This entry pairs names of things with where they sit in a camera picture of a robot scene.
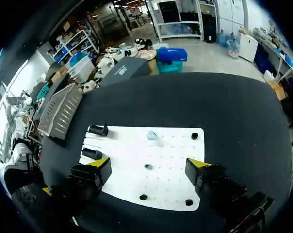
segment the storage rack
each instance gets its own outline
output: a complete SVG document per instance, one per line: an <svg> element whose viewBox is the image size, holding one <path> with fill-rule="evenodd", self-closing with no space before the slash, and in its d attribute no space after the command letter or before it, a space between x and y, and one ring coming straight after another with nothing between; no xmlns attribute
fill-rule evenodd
<svg viewBox="0 0 293 233"><path fill-rule="evenodd" d="M74 38L76 38L76 36L77 35L79 35L79 34L81 34L81 33L83 33L84 35L85 35L85 37L83 36L82 37L82 40L81 41L79 41L77 44L75 44L73 47L71 47L70 49L68 48L68 44L70 44L71 42L72 42L72 40L74 40ZM72 57L73 56L73 54L72 54L72 51L78 46L78 45L80 45L80 44L82 44L82 43L84 43L84 42L89 42L89 46L87 46L86 48L84 48L83 50L82 50L82 52L84 52L84 51L86 51L86 50L88 50L88 49L90 49L90 48L94 48L94 50L95 50L95 52L96 53L98 53L99 54L99 49L97 49L96 48L96 46L94 45L94 43L93 43L93 41L91 40L91 38L89 37L89 35L86 33L86 31L85 30L80 30L80 31L78 31L68 42L64 42L63 40L61 40L60 39L60 44L61 44L61 47L53 54L53 55L51 55L50 54L50 56L52 57L52 59L55 61L55 57L57 56L57 54L59 53L59 51L61 51L62 50L62 48L64 48L65 50L66 50L66 54L58 61L58 63L59 62L61 62L65 57L67 57L68 55L70 56L70 57Z"/></svg>
<svg viewBox="0 0 293 233"><path fill-rule="evenodd" d="M215 2L213 4L205 4L205 3L199 3L201 6L209 6L212 7L214 10L214 16L215 16L215 24L216 24L216 32L218 33L218 15L216 13L216 7L215 7Z"/></svg>
<svg viewBox="0 0 293 233"><path fill-rule="evenodd" d="M162 39L178 38L178 37L198 37L198 38L200 38L200 40L204 40L204 29L203 29L203 23L202 23L200 4L198 3L198 1L195 1L195 4L196 4L196 9L197 9L199 21L181 21L181 22L169 22L169 23L158 23L156 21L155 15L154 15L154 8L153 8L153 5L151 3L151 0L146 0L146 2L148 4L148 6L149 6L149 10L150 10L151 16L152 16L153 21L154 21L154 27L155 27L155 30L156 30L156 33L158 35L158 38L159 38L160 42L162 42ZM200 35L199 34L161 35L161 26L162 25L169 25L169 24L198 24L199 25L199 30L200 30Z"/></svg>

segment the desk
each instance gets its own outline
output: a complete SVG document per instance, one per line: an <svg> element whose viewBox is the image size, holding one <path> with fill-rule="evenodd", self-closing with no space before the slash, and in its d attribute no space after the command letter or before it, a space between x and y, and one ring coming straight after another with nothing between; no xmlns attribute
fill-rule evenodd
<svg viewBox="0 0 293 233"><path fill-rule="evenodd" d="M88 92L65 140L46 138L43 143L40 167L48 186L62 183L78 163L87 127L105 122L201 127L207 163L222 164L250 194L261 191L275 199L267 223L287 199L292 167L289 130L280 102L266 83L229 74L180 73L138 77ZM136 205L106 193L76 219L93 232L218 233L224 224L203 201L194 212L179 212Z"/></svg>
<svg viewBox="0 0 293 233"><path fill-rule="evenodd" d="M261 37L258 37L258 36L256 36L255 38L261 42L261 45L262 45L262 44L266 45L268 48L271 49L271 51L273 51L274 54L276 54L276 55L280 58L279 65L278 65L278 69L277 69L277 75L276 75L276 80L277 80L278 82L279 82L280 80L286 78L290 73L293 74L293 68L289 65L288 62L285 61L285 57L284 57L283 54L279 54L278 52L276 52L276 51L274 50L274 47L270 44L269 41L267 41L267 40L265 40L265 39L263 39L263 38L261 38ZM282 76L280 76L280 69L281 69L281 66L282 66L282 63L283 63L283 62L285 62L285 63L288 65L289 69L288 69L287 72L285 72Z"/></svg>

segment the white shoe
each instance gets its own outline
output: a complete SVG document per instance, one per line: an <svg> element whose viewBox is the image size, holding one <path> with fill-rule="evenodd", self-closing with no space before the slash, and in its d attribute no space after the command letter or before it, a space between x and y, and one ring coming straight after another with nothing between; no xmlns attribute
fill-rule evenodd
<svg viewBox="0 0 293 233"><path fill-rule="evenodd" d="M95 78L104 78L114 66L115 66L114 60L111 59L110 62L106 63L105 65L103 65L102 67L98 69L98 71L95 74Z"/></svg>
<svg viewBox="0 0 293 233"><path fill-rule="evenodd" d="M106 56L101 59L101 61L97 64L98 68L103 68L105 67L108 63L113 62L114 64L114 58L112 55Z"/></svg>
<svg viewBox="0 0 293 233"><path fill-rule="evenodd" d="M126 48L125 50L119 50L117 53L113 55L114 59L119 62L123 57L134 57L137 55L137 53L137 48Z"/></svg>
<svg viewBox="0 0 293 233"><path fill-rule="evenodd" d="M113 48L113 47L108 47L106 48L107 53L116 53L120 50L120 48Z"/></svg>

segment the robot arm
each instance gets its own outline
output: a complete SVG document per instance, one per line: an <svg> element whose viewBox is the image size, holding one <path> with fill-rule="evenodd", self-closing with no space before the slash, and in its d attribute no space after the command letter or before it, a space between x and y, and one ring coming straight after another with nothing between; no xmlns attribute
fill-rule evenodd
<svg viewBox="0 0 293 233"><path fill-rule="evenodd" d="M210 165L187 159L185 174L198 196L226 219L225 232L260 232L265 226L265 211L273 199L257 192L247 197L247 189L225 175L219 164Z"/></svg>

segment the cardboard box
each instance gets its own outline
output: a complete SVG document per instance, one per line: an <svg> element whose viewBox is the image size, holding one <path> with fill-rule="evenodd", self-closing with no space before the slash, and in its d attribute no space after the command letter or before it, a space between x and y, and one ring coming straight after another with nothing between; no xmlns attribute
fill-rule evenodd
<svg viewBox="0 0 293 233"><path fill-rule="evenodd" d="M156 65L156 59L152 59L151 61L149 61L148 62L148 65L151 68L150 75L156 75L156 74L158 74L157 65Z"/></svg>
<svg viewBox="0 0 293 233"><path fill-rule="evenodd" d="M244 27L241 27L241 28L239 29L239 32L240 32L241 34L244 34L244 35L249 35L248 30L247 30L246 28L244 28Z"/></svg>
<svg viewBox="0 0 293 233"><path fill-rule="evenodd" d="M277 83L277 81L272 80L272 81L267 81L267 83L274 90L274 92L276 93L279 100L283 100L284 98L286 98L286 94L284 92L284 89L282 88L282 86L280 86Z"/></svg>
<svg viewBox="0 0 293 233"><path fill-rule="evenodd" d="M54 76L51 78L51 80L53 81L53 83L55 83L57 80L59 80L63 75L67 74L68 72L68 68L63 66L61 67L55 74Z"/></svg>

